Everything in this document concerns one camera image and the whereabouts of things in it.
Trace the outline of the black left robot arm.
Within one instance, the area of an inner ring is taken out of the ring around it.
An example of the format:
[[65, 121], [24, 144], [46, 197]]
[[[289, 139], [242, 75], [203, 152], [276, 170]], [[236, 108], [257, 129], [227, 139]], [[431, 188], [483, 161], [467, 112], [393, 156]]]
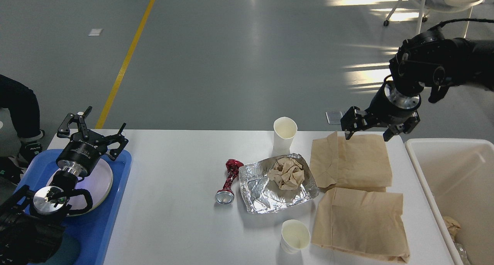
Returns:
[[62, 245], [63, 220], [93, 209], [91, 192], [78, 183], [90, 176], [103, 156], [116, 160], [128, 140], [122, 134], [126, 124], [109, 136], [89, 130], [85, 118], [91, 109], [67, 114], [58, 128], [57, 137], [68, 138], [69, 143], [55, 161], [58, 170], [51, 181], [37, 190], [23, 185], [1, 205], [1, 263], [44, 263]]

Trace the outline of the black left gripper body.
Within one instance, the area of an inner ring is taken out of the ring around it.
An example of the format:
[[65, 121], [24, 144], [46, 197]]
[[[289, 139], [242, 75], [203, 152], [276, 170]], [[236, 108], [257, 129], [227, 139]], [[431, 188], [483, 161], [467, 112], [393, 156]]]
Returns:
[[60, 153], [56, 163], [62, 170], [65, 167], [72, 168], [78, 177], [88, 177], [106, 151], [107, 147], [104, 145], [94, 146], [82, 141], [71, 141]]

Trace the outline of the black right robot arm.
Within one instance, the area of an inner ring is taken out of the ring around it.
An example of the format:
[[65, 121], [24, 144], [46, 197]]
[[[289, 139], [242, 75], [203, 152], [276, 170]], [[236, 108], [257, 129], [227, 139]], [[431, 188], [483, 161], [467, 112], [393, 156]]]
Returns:
[[385, 141], [411, 133], [420, 122], [421, 92], [431, 89], [428, 101], [442, 100], [450, 87], [467, 85], [493, 91], [494, 44], [492, 40], [446, 39], [442, 28], [458, 22], [447, 20], [403, 41], [389, 61], [384, 78], [365, 110], [352, 106], [340, 120], [345, 138], [373, 127], [384, 127]]

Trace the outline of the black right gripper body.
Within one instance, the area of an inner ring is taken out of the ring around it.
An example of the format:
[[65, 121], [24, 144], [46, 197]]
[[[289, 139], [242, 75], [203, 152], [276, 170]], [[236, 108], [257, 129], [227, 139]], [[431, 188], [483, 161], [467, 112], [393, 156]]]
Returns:
[[393, 81], [386, 81], [378, 89], [365, 111], [385, 124], [394, 125], [403, 124], [420, 105], [420, 95], [405, 96], [397, 90]]

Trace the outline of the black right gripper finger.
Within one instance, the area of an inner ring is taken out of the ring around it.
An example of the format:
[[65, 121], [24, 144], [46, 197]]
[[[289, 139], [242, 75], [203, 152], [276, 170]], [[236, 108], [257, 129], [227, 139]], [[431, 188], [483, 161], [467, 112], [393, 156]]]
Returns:
[[383, 133], [383, 139], [388, 142], [392, 137], [400, 135], [401, 133], [411, 133], [420, 122], [420, 116], [418, 112], [413, 112], [403, 122], [396, 122], [387, 125], [387, 130]]
[[378, 117], [366, 110], [351, 106], [340, 119], [341, 130], [344, 131], [345, 139], [349, 140], [357, 131], [365, 131], [372, 127], [381, 125]]

